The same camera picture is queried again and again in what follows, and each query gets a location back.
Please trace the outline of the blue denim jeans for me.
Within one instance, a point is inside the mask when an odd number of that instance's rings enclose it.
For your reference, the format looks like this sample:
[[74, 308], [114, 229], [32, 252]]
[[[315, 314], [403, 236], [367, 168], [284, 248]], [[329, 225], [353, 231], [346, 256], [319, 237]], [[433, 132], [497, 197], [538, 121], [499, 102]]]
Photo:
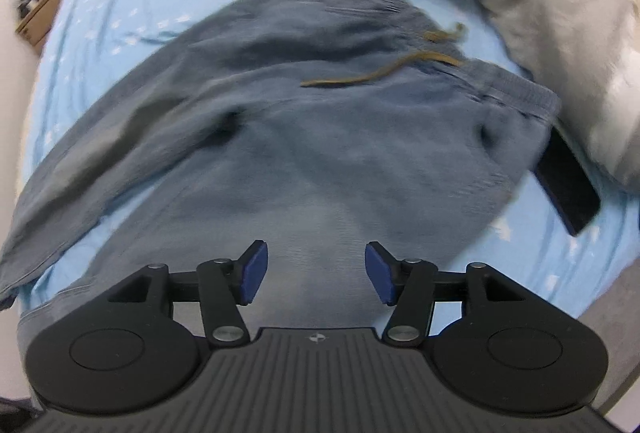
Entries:
[[445, 265], [502, 211], [559, 99], [462, 55], [408, 0], [237, 0], [105, 93], [24, 187], [1, 252], [11, 303], [115, 205], [142, 202], [79, 277], [25, 303], [22, 347], [143, 266], [269, 248], [260, 327], [382, 317], [369, 241]]

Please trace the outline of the brown wooden nightstand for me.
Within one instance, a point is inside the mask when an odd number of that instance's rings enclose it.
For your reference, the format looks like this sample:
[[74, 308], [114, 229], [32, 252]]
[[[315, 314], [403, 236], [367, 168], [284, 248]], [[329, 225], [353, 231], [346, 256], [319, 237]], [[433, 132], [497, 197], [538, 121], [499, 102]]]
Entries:
[[17, 25], [15, 32], [40, 56], [46, 44], [61, 0], [38, 0], [34, 9]]

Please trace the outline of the light blue star bedsheet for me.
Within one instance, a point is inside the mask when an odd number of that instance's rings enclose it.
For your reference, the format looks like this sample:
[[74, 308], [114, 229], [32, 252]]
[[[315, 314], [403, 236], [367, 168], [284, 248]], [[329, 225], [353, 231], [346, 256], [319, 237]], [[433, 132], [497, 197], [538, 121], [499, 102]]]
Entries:
[[[26, 182], [47, 153], [117, 81], [181, 32], [234, 0], [62, 0], [38, 69], [23, 140]], [[599, 171], [601, 208], [577, 236], [533, 177], [454, 266], [491, 264], [572, 315], [639, 253], [639, 201]]]

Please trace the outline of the black smartphone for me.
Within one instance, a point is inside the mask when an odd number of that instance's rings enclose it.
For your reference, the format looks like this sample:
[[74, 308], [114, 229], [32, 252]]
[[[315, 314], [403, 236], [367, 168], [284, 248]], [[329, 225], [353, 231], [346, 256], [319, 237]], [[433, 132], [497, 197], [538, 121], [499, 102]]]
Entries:
[[579, 235], [599, 213], [601, 198], [556, 127], [552, 127], [533, 173], [567, 232], [572, 237]]

